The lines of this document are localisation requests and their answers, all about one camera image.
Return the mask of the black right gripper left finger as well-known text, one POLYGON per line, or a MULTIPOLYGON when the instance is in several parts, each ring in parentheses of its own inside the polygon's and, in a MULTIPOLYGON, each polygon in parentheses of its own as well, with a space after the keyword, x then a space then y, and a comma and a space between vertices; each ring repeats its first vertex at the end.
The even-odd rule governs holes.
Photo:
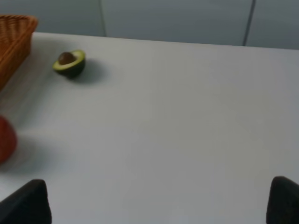
POLYGON ((46 182, 34 179, 0 202, 2 224, 51 224, 46 182))

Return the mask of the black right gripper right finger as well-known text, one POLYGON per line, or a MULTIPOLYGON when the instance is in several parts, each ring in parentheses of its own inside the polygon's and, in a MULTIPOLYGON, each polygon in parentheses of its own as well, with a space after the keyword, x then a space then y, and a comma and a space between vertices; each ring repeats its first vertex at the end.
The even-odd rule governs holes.
POLYGON ((266 212, 267 224, 299 223, 299 185, 284 176, 273 178, 266 212))

